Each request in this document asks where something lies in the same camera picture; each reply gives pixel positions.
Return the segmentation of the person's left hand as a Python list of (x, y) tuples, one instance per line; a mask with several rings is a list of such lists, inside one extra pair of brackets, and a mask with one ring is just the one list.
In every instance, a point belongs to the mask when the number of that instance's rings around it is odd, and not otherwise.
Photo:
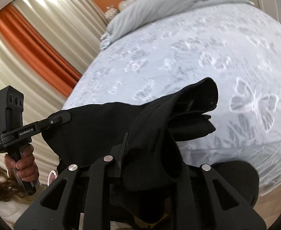
[(39, 169), (33, 155), (34, 147), (28, 144), (24, 147), (23, 158), (15, 162), (10, 155), (4, 156), (4, 164), (10, 177), (21, 178), (25, 182), (36, 183), (39, 179)]

